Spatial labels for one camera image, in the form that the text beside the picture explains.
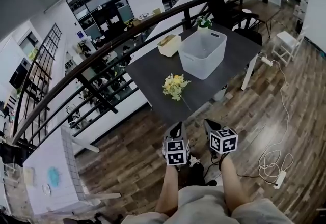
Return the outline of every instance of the white plastic storage bin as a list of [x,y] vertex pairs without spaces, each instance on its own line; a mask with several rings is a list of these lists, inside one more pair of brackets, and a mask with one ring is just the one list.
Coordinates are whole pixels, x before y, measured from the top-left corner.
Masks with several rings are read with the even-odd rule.
[[227,36],[210,29],[199,30],[186,38],[179,55],[184,71],[204,80],[224,58]]

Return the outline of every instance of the wooden floor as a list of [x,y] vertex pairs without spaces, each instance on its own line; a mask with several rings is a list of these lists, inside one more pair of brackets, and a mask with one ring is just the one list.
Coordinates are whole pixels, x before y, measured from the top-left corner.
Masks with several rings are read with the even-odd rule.
[[[271,38],[283,30],[296,35],[292,12],[291,6],[283,5],[274,17]],[[260,32],[264,35],[263,51],[272,58],[273,43],[268,39],[266,27],[261,26]],[[284,87],[284,102],[290,123],[283,142],[274,148],[282,151],[279,167],[289,152],[294,163],[278,190],[259,178],[242,178],[241,182],[251,199],[269,198],[294,223],[311,223],[316,208],[326,200],[326,60],[304,41],[296,60],[282,69],[289,83]],[[282,139],[287,119],[280,95],[283,75],[276,65],[270,68],[261,61],[255,70],[245,91],[240,89],[243,72],[230,82],[221,103],[209,102],[187,122],[192,152],[200,157],[205,168],[211,162],[205,145],[204,118],[228,125],[239,134],[238,150],[231,156],[241,175],[257,175],[258,160],[265,148]],[[146,106],[97,143],[100,153],[87,151],[77,157],[80,176],[90,193],[122,193],[122,198],[106,201],[99,209],[80,216],[81,219],[97,211],[115,218],[119,213],[126,216],[153,210],[166,167],[161,156],[162,134],[166,128],[159,116]],[[275,153],[268,157],[268,163],[277,156]],[[219,175],[218,167],[213,166],[206,179]]]

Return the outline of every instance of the white cable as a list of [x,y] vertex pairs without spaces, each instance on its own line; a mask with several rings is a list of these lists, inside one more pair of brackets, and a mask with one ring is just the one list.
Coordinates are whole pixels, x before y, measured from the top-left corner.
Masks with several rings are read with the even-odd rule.
[[[278,61],[276,61],[276,60],[272,60],[271,62],[276,62],[277,64],[279,64],[280,71],[282,72],[282,74],[283,74],[283,76],[284,76],[285,84],[288,84],[287,81],[286,81],[285,74],[284,74],[284,72],[283,72],[282,69],[281,69],[281,65],[280,65],[280,63],[279,63]],[[281,144],[281,143],[283,142],[283,140],[284,140],[284,136],[286,135],[287,130],[288,130],[289,120],[290,120],[290,115],[289,115],[288,110],[287,110],[286,107],[285,107],[284,100],[283,100],[282,89],[283,89],[284,86],[285,86],[285,85],[283,85],[283,86],[281,87],[281,89],[280,89],[280,93],[281,93],[281,99],[282,99],[283,107],[284,107],[284,109],[285,109],[285,111],[286,111],[286,113],[287,113],[287,122],[286,122],[286,130],[285,130],[285,133],[283,134],[283,137],[282,137],[281,141],[279,141],[278,143],[275,143],[275,144],[273,144],[273,145],[270,145],[270,146],[268,146],[268,147],[265,149],[265,151],[264,151],[263,154],[260,156],[259,161],[258,161],[258,165],[259,165],[258,174],[259,174],[259,176],[260,176],[260,177],[261,177],[261,178],[262,178],[266,183],[268,183],[268,182],[267,182],[267,181],[262,177],[262,175],[261,175],[261,173],[260,173],[260,170],[261,170],[261,169],[264,170],[264,174],[265,174],[267,177],[275,178],[275,179],[272,181],[272,183],[274,183],[274,182],[277,180],[278,176],[280,175],[281,171],[285,171],[285,170],[287,170],[288,168],[290,168],[290,167],[292,166],[293,162],[294,162],[294,159],[293,159],[292,154],[288,153],[288,154],[285,156],[284,160],[283,160],[283,163],[282,163],[281,168],[279,168],[279,166],[277,165],[277,163],[278,163],[279,159],[281,158],[281,154],[282,154],[282,152],[281,152],[280,150],[274,150],[274,151],[270,151],[270,152],[266,153],[267,150],[269,150],[271,147],[276,146],[276,145],[279,145],[279,144]],[[270,163],[270,164],[266,164],[266,157],[267,157],[267,155],[268,155],[268,154],[271,154],[271,153],[274,153],[274,152],[278,152],[278,153],[279,153],[279,156],[278,156],[276,162],[273,162],[273,163]],[[292,162],[290,163],[290,165],[289,165],[287,168],[283,169],[283,166],[284,166],[284,163],[285,163],[285,161],[286,161],[287,156],[291,156],[291,158],[292,158]],[[262,158],[264,158],[264,164],[263,164],[263,165],[260,164],[260,161],[261,161]],[[273,167],[276,167],[276,168],[278,169],[278,173],[277,173],[276,175],[270,175],[270,174],[268,174],[268,173],[266,172],[266,169],[268,169],[268,168],[273,168]]]

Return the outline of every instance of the black metal railing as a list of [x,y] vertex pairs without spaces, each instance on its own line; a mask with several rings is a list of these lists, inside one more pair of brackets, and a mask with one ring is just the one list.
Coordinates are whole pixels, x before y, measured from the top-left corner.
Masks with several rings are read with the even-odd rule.
[[[49,83],[50,80],[52,80],[50,76],[52,64],[55,60],[61,35],[62,33],[57,24],[54,24],[34,56],[32,64],[22,84],[18,99],[17,109],[15,111],[14,132],[17,131],[19,122],[21,120],[24,121],[28,117],[35,106],[48,92]],[[23,104],[24,112],[22,114],[21,108]],[[36,122],[35,120],[31,122],[31,135],[33,135],[34,126],[37,125],[37,127],[39,127],[41,122],[46,120],[48,110],[48,107],[45,107],[43,112],[38,114]],[[40,132],[38,132],[38,139],[39,141],[41,140]]]
[[[118,65],[121,65],[127,59],[130,59],[130,55],[137,52],[139,49],[153,42],[154,40],[164,36],[165,34],[171,32],[172,30],[183,26],[184,30],[190,29],[194,23],[193,21],[200,15],[210,14],[209,9],[202,9],[198,14],[194,16],[190,16],[189,10],[195,6],[205,4],[209,0],[193,0],[182,4],[180,6],[174,7],[168,11],[165,11],[159,15],[156,15],[143,23],[135,26],[131,30],[121,34],[116,37],[114,40],[107,43],[104,47],[97,50],[95,53],[91,54],[88,58],[86,58],[83,62],[77,65],[72,71],[70,71],[60,82],[58,82],[49,92],[44,96],[42,100],[34,107],[33,111],[28,114],[27,118],[19,124],[19,128],[15,130],[13,142],[17,144],[33,144],[33,140],[38,136],[40,131],[43,131],[49,125],[49,122],[63,109],[67,107],[67,105],[76,97],[80,97],[83,100],[79,105],[75,106],[72,110],[67,112],[67,114],[57,120],[56,125],[52,126],[52,129],[45,131],[45,135],[42,139],[38,140],[37,144],[34,144],[33,148],[40,146],[51,134],[53,134],[61,125],[70,122],[70,128],[79,127],[77,132],[73,134],[73,136],[78,136],[85,129],[90,127],[94,122],[99,120],[102,116],[104,116],[109,111],[113,113],[118,113],[117,105],[123,102],[126,98],[131,96],[133,93],[138,91],[138,88],[129,89],[126,91],[126,88],[132,83],[132,80],[124,81],[123,75],[126,74],[126,70],[124,68],[120,68],[119,71],[115,71],[113,73],[112,69],[116,68]],[[234,3],[226,3],[227,6],[232,8]],[[166,20],[172,16],[177,15],[178,13],[184,13],[185,19],[183,19],[178,24],[166,29],[165,31],[151,37],[140,45],[135,46],[131,49],[126,55],[111,61],[109,64],[103,61],[109,53],[115,50],[117,47],[124,44],[129,39],[133,39],[139,33],[142,33],[154,25],[160,23],[163,20]],[[83,76],[83,72],[87,69],[96,68],[96,75],[90,79],[86,79]],[[73,81],[78,81],[80,83],[80,87],[72,93],[66,100],[62,100],[61,104],[54,110],[51,111],[49,116],[41,122],[38,129],[34,130],[32,134],[29,136],[25,136],[25,132],[28,130],[29,126],[32,124],[33,120],[37,118],[42,111],[46,110],[49,103],[53,101],[59,94],[63,93],[65,89],[71,84]],[[114,99],[115,95],[125,91],[125,95],[121,96],[121,98]],[[86,104],[90,104],[91,108],[85,112],[83,115],[81,113],[78,114],[81,108],[83,108]],[[94,111],[98,110],[99,113],[96,117],[91,120],[85,119],[92,114]]]

